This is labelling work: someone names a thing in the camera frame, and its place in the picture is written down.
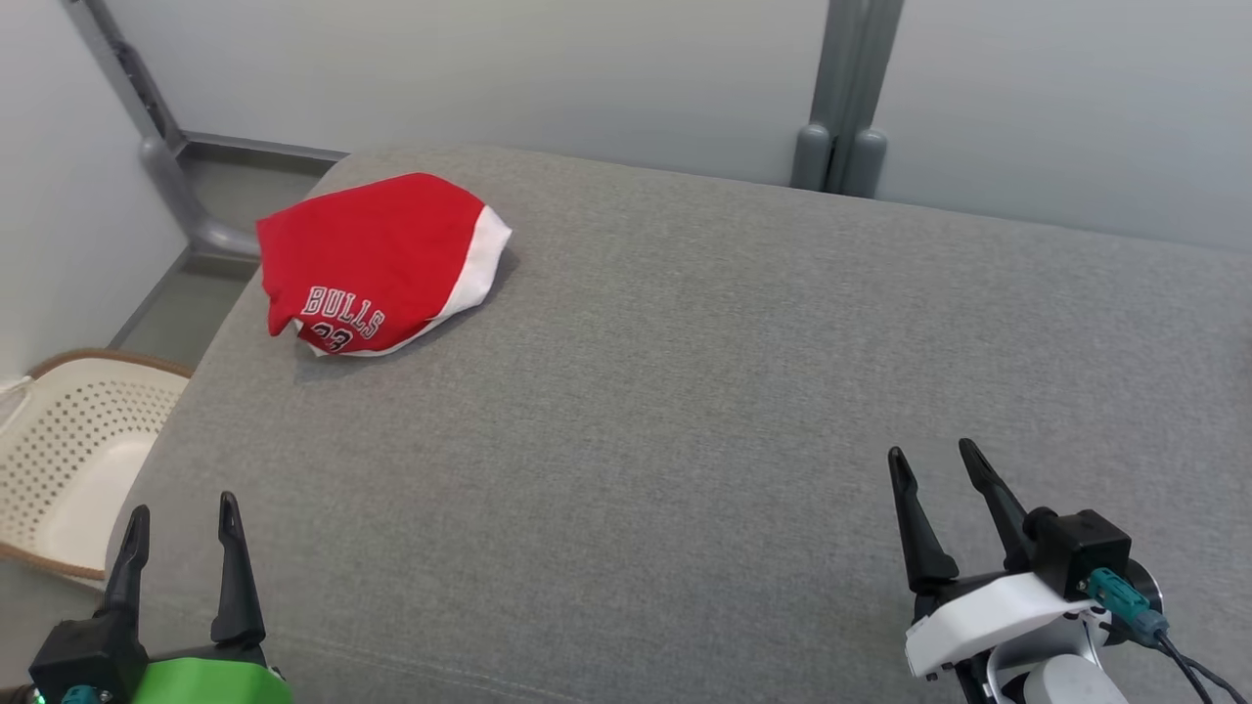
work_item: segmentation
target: white perforated basket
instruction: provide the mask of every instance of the white perforated basket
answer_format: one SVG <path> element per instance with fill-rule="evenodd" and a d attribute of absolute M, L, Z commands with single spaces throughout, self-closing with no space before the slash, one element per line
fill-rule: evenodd
<path fill-rule="evenodd" d="M 190 372 L 100 349 L 30 376 L 0 418 L 0 554 L 103 580 L 113 524 Z"/>

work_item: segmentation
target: white partition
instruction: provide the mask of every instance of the white partition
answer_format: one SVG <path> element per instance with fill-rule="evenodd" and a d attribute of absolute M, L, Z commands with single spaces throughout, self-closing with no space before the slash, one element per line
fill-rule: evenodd
<path fill-rule="evenodd" d="M 187 239 L 65 9 L 5 0 L 0 20 L 4 383 L 51 355 L 109 344 Z"/>
<path fill-rule="evenodd" d="M 1252 251 L 1252 3 L 906 0 L 878 197 Z"/>
<path fill-rule="evenodd" d="M 785 183 L 826 0 L 106 0 L 192 133 Z"/>

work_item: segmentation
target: gray tablecloth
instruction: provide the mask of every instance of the gray tablecloth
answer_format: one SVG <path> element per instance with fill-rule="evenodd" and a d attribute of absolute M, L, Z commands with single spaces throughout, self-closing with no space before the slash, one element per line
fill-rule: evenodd
<path fill-rule="evenodd" d="M 987 571 L 968 435 L 1028 507 L 1126 529 L 1178 645 L 1252 693 L 1248 258 L 493 148 L 316 193 L 417 170 L 515 228 L 493 294 L 314 358 L 253 281 L 128 504 L 149 650 L 207 641 L 230 489 L 300 701 L 957 701 L 905 664 L 885 455 Z"/>

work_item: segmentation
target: folded red jersey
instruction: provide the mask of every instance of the folded red jersey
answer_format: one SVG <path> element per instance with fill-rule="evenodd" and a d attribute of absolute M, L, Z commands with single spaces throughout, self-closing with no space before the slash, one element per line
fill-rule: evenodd
<path fill-rule="evenodd" d="M 257 223 L 269 334 L 318 355 L 394 352 L 482 303 L 512 230 L 470 192 L 408 174 Z"/>

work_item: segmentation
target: red cloth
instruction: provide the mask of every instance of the red cloth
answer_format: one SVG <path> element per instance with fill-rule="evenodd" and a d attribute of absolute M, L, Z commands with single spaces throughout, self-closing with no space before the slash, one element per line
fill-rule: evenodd
<path fill-rule="evenodd" d="M 477 306 L 512 230 L 470 192 L 408 174 L 304 200 L 257 223 L 269 334 L 386 355 Z"/>

